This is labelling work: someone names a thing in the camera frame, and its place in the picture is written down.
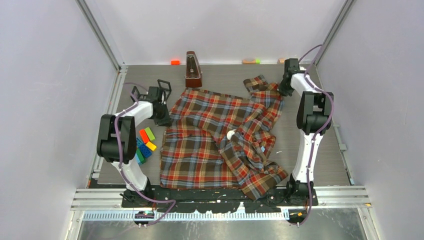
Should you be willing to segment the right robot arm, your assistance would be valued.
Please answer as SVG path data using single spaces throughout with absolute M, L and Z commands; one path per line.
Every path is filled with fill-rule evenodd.
M 301 69 L 297 58 L 284 61 L 284 73 L 277 90 L 283 97 L 292 96 L 294 92 L 300 96 L 296 115 L 300 143 L 284 197 L 291 205 L 299 205 L 314 195 L 315 162 L 323 136 L 331 126 L 334 95 L 319 88 L 308 72 Z

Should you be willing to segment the black case gold brooch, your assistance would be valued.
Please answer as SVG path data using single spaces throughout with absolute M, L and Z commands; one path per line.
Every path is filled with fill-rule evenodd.
M 166 102 L 170 96 L 170 94 L 172 93 L 172 87 L 169 81 L 166 80 L 161 80 L 158 79 L 157 80 L 158 86 L 159 88 L 162 90 L 163 93 L 163 102 Z

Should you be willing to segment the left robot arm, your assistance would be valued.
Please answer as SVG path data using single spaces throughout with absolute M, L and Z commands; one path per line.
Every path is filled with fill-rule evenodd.
M 141 207 L 155 202 L 149 178 L 142 172 L 135 160 L 137 152 L 136 127 L 152 119 L 157 126 L 171 124 L 167 100 L 171 86 L 151 86 L 145 94 L 134 86 L 130 93 L 132 105 L 100 118 L 96 152 L 111 163 L 126 184 L 123 197 Z

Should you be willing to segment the plaid flannel shirt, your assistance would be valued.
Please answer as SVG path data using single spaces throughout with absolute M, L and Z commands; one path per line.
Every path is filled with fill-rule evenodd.
M 243 81 L 248 98 L 187 88 L 163 134 L 160 185 L 168 189 L 240 189 L 257 200 L 288 173 L 270 154 L 283 112 L 278 84 L 263 75 Z M 226 135 L 235 130 L 231 140 Z

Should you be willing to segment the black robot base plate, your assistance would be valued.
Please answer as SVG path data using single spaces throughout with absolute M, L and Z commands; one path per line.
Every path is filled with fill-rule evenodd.
M 309 195 L 287 194 L 285 187 L 269 189 L 256 200 L 247 197 L 240 189 L 211 188 L 211 189 L 169 189 L 153 185 L 147 196 L 158 203 L 142 198 L 134 191 L 126 189 L 119 194 L 122 197 L 123 208 L 150 208 L 159 213 L 165 213 L 170 203 L 175 200 L 171 213 L 205 214 L 234 213 L 239 207 L 244 207 L 247 213 L 276 213 L 279 207 L 305 208 L 310 203 Z

